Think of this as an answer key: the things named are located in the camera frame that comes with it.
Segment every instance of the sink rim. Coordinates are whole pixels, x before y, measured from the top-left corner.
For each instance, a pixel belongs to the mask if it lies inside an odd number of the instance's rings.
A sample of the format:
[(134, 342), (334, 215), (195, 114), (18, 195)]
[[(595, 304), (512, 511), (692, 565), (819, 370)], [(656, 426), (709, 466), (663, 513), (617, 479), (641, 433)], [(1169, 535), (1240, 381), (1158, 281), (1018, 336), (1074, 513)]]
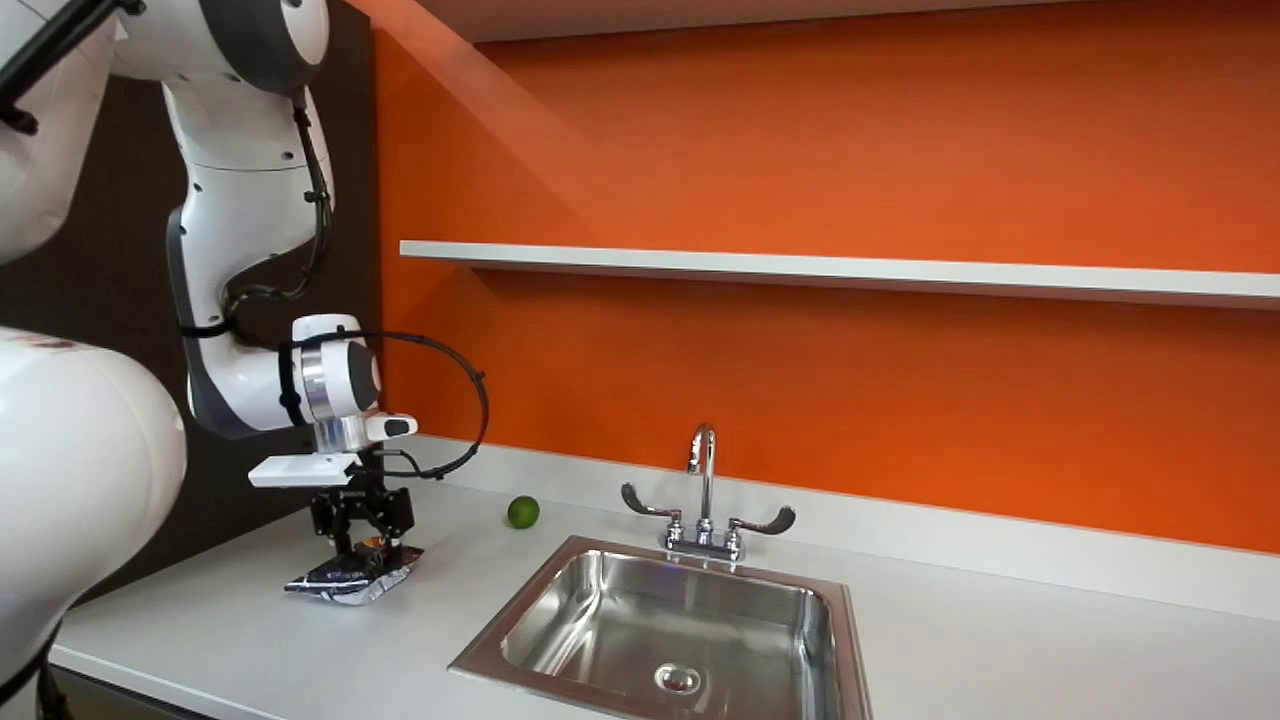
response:
[(827, 606), (827, 611), (831, 615), (831, 633), (835, 637), (836, 653), (836, 694), (840, 698), (841, 716), (846, 720), (870, 720), (867, 680), (863, 673), (863, 662), (858, 647), (858, 632), (854, 624), (847, 587), (827, 580), (748, 568), (741, 564), (648, 550), (582, 536), (570, 536), (552, 552), (541, 566), (516, 591), (516, 594), (503, 605), (502, 610), (485, 624), (480, 633), (449, 664), (449, 670), (502, 683), (524, 692), (586, 710), (612, 712), (628, 717), (643, 717), (646, 720), (685, 717), (686, 715), (678, 710), (645, 698), (622, 696), (577, 680), (545, 675), (536, 670), (513, 665), (503, 655), (502, 641), (515, 629), (525, 612), (538, 602), (554, 582), (556, 577), (568, 566), (570, 561), (591, 551), (680, 565), (695, 573), (710, 573), (765, 582), (814, 593)]

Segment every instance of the dark brown wall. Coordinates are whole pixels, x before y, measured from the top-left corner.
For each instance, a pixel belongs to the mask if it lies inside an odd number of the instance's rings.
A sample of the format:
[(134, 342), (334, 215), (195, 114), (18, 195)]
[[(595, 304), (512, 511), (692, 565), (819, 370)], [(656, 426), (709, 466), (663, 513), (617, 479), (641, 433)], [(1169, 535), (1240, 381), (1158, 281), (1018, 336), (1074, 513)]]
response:
[[(329, 55), (312, 95), (333, 156), (334, 247), (325, 273), (302, 301), (244, 310), (246, 324), (264, 338), (287, 337), (289, 320), (308, 313), (353, 313), (366, 325), (378, 318), (369, 20), (343, 3), (330, 8)], [(67, 224), (37, 252), (0, 268), (0, 324), (124, 352), (155, 373), (186, 410), (187, 370), (164, 250), (165, 220), (184, 195), (186, 172), (160, 87), (111, 78)], [(291, 281), (302, 252), (252, 274)], [(255, 489), (246, 475), (268, 455), (305, 451), (310, 437), (308, 430), (291, 430), (232, 442), (212, 436), (188, 414), (187, 479), (173, 512), (151, 543), (91, 594), (302, 507), (306, 491)]]

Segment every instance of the sink drain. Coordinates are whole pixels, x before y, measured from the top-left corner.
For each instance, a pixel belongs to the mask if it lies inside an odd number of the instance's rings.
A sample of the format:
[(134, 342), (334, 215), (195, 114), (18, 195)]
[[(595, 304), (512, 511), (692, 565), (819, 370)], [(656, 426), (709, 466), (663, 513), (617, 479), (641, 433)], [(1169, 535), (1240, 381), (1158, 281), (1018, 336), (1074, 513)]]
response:
[(701, 687), (703, 678), (692, 667), (667, 662), (653, 671), (653, 682), (658, 689), (672, 694), (694, 694)]

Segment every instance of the faucet handle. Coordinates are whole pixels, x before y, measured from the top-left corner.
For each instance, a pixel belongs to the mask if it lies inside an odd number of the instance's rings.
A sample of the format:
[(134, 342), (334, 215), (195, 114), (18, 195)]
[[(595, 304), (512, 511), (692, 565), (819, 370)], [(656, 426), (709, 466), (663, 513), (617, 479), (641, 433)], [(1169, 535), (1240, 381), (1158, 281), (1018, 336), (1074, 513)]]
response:
[(778, 510), (778, 516), (771, 520), (765, 525), (756, 525), (755, 523), (748, 523), (740, 518), (728, 519), (728, 532), (736, 534), (739, 529), (751, 530), (753, 533), (760, 533), (764, 536), (781, 536), (782, 533), (791, 529), (791, 525), (796, 524), (796, 511), (791, 509), (790, 505), (783, 505), (782, 510)]
[(637, 512), (640, 515), (671, 518), (672, 525), (680, 525), (680, 519), (684, 516), (680, 510), (658, 510), (657, 507), (649, 507), (648, 505), (640, 502), (640, 498), (636, 497), (636, 487), (631, 483), (622, 486), (622, 502), (626, 502), (627, 507), (630, 507), (632, 512)]

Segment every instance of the orange wall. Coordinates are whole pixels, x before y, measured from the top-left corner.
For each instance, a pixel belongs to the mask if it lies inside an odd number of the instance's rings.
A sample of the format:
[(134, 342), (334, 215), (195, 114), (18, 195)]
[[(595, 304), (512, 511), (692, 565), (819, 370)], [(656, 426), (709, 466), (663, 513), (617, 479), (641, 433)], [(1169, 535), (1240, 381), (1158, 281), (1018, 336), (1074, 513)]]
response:
[[(1280, 272), (1280, 4), (1098, 3), (472, 49), (378, 32), (384, 327), (490, 439), (1280, 551), (1280, 314), (603, 279), (401, 238)], [(474, 432), (413, 348), (388, 405)]]

